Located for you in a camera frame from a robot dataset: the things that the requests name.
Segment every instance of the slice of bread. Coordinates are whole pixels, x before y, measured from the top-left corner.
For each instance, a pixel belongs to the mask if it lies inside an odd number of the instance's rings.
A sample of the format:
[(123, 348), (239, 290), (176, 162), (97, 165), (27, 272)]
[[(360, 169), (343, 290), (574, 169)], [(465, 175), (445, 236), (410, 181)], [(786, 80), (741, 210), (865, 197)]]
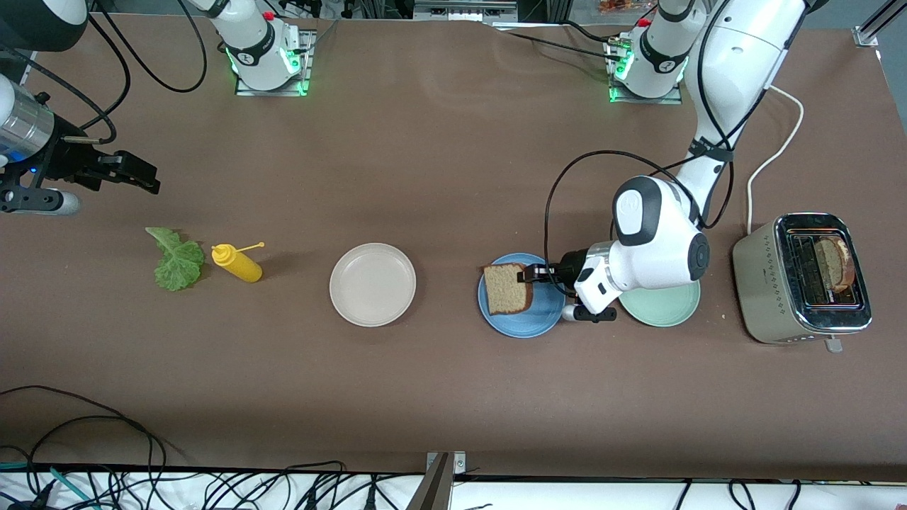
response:
[(839, 237), (823, 237), (815, 243), (815, 254), (818, 256), (819, 271), (827, 289), (844, 292), (853, 285), (856, 278), (856, 267), (847, 243)]
[(520, 283), (516, 275), (526, 269), (523, 264), (499, 264), (482, 268), (488, 293), (488, 310), (492, 315), (520, 313), (532, 304), (532, 284)]

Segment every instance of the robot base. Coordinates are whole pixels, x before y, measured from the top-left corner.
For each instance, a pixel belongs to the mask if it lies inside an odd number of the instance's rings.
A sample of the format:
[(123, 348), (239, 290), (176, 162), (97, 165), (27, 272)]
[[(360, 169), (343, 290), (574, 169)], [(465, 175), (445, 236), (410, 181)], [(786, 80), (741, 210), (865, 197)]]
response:
[(640, 103), (640, 104), (680, 104), (680, 83), (674, 84), (670, 92), (661, 97), (642, 97), (631, 92), (627, 85), (618, 80), (615, 74), (623, 72), (622, 66), (632, 65), (632, 52), (630, 51), (629, 33), (624, 32), (618, 37), (611, 37), (607, 43), (601, 44), (605, 54), (621, 57), (620, 61), (608, 61), (608, 94), (612, 103)]
[(260, 91), (246, 85), (237, 75), (236, 78), (236, 95), (245, 96), (265, 96), (265, 97), (299, 97), (308, 95), (308, 82), (312, 77), (312, 65), (315, 63), (315, 41), (317, 40), (317, 31), (299, 30), (296, 48), (306, 50), (299, 55), (293, 55), (289, 61), (291, 64), (298, 64), (299, 73), (287, 80), (282, 86), (269, 90)]
[(661, 97), (642, 97), (629, 91), (626, 85), (614, 79), (613, 74), (608, 75), (608, 94), (612, 103), (640, 103), (640, 104), (681, 104), (680, 85), (674, 85), (671, 92)]

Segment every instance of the white power cord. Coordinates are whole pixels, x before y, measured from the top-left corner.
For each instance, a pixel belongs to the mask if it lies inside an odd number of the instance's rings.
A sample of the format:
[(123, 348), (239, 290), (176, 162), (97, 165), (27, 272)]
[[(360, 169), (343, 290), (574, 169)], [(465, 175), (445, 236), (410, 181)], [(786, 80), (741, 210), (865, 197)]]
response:
[(785, 140), (784, 145), (782, 145), (781, 148), (778, 149), (778, 152), (772, 154), (772, 157), (768, 158), (766, 162), (759, 165), (759, 168), (757, 168), (756, 171), (753, 172), (753, 175), (749, 176), (749, 181), (746, 182), (746, 235), (753, 233), (753, 181), (766, 166), (771, 164), (771, 162), (773, 162), (774, 160), (778, 159), (778, 157), (784, 153), (785, 149), (787, 149), (787, 146), (790, 145), (791, 140), (794, 139), (796, 132), (800, 130), (800, 124), (803, 123), (803, 103), (800, 103), (799, 99), (795, 98), (789, 93), (786, 93), (778, 87), (775, 87), (774, 85), (769, 85), (769, 88), (796, 103), (797, 107), (800, 109), (800, 118), (796, 120), (794, 130), (791, 131), (790, 135), (787, 137), (787, 140)]

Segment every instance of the yellow bottle cap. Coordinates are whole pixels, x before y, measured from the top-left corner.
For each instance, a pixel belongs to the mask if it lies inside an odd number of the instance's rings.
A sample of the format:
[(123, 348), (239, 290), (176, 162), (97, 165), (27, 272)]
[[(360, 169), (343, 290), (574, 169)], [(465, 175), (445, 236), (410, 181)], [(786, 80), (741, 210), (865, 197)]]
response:
[(260, 242), (259, 244), (253, 244), (252, 246), (237, 250), (232, 244), (218, 244), (211, 247), (211, 258), (214, 259), (214, 263), (219, 266), (228, 266), (236, 259), (237, 253), (253, 248), (264, 248), (264, 246), (265, 243)]
[(232, 244), (219, 244), (211, 247), (211, 258), (219, 266), (228, 266), (236, 259), (236, 248)]

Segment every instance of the yellow squeeze bottle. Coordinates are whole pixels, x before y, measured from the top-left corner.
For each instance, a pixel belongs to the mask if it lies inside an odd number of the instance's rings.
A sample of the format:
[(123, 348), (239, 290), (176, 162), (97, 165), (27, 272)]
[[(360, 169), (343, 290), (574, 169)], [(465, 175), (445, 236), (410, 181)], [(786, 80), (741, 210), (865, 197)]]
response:
[(253, 244), (237, 250), (232, 244), (219, 244), (211, 247), (211, 257), (214, 259), (215, 264), (233, 273), (240, 280), (255, 283), (261, 278), (261, 266), (247, 257), (245, 253), (240, 252), (264, 246), (265, 243), (260, 242), (259, 244)]

